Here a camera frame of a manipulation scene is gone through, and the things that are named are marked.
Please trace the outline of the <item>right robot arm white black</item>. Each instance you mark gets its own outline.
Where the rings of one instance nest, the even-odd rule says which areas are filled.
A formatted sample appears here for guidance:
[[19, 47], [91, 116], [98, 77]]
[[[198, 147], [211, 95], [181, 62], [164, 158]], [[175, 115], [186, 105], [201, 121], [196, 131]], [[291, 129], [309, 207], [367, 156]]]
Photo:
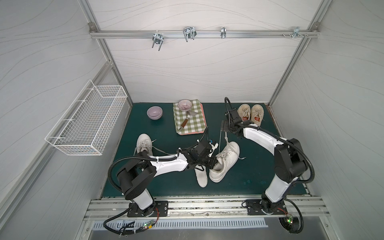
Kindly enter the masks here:
[[244, 121], [236, 109], [227, 110], [224, 130], [251, 140], [274, 156], [274, 178], [263, 194], [268, 204], [280, 202], [297, 183], [314, 179], [314, 168], [297, 139], [286, 140], [250, 121]]

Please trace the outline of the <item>white insole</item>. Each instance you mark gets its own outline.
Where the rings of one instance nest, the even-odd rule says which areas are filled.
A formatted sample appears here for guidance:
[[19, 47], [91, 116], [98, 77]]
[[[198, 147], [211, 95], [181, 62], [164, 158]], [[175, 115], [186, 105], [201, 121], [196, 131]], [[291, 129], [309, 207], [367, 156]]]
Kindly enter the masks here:
[[207, 170], [204, 166], [197, 165], [195, 167], [196, 178], [199, 186], [205, 188], [208, 184]]

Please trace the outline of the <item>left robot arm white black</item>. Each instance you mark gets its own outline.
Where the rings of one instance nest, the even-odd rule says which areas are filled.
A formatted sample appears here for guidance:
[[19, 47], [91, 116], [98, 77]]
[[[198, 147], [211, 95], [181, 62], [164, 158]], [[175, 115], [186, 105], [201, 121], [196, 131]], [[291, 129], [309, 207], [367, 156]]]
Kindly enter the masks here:
[[212, 169], [217, 163], [213, 155], [219, 144], [213, 140], [201, 140], [195, 146], [170, 156], [149, 156], [145, 151], [122, 160], [128, 162], [117, 171], [117, 183], [110, 178], [110, 183], [118, 189], [126, 200], [145, 212], [152, 212], [155, 200], [147, 187], [159, 175], [171, 172], [183, 172], [197, 166]]

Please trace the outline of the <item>white sneaker with laces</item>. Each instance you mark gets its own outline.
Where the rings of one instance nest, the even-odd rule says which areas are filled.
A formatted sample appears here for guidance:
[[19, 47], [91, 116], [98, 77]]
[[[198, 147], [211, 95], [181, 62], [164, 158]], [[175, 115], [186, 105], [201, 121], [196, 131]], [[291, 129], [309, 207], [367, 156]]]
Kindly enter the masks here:
[[160, 152], [160, 153], [163, 153], [163, 154], [166, 154], [166, 152], [156, 148], [153, 146], [153, 141], [151, 140], [150, 136], [147, 135], [147, 134], [141, 134], [139, 135], [138, 139], [137, 139], [137, 144], [136, 144], [136, 147], [135, 147], [135, 151], [134, 151], [134, 155], [136, 153], [140, 153], [140, 152], [147, 152], [147, 154], [149, 156], [153, 156], [153, 149], [155, 149], [156, 151]]

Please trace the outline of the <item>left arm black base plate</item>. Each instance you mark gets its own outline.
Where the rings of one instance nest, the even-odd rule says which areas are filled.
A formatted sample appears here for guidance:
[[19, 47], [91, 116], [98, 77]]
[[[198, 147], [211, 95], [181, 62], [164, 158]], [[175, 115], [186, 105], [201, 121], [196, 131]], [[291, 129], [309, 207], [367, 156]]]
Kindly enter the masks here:
[[127, 213], [129, 218], [142, 218], [142, 217], [166, 217], [168, 215], [168, 201], [155, 200], [146, 209], [139, 208], [137, 203], [130, 203], [130, 210]]

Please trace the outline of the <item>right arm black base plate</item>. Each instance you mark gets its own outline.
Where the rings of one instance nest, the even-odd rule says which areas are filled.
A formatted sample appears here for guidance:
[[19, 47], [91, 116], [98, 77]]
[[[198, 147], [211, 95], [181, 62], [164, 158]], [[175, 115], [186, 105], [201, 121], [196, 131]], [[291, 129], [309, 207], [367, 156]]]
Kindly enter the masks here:
[[241, 206], [249, 216], [285, 215], [288, 212], [283, 200], [272, 203], [268, 198], [245, 200]]

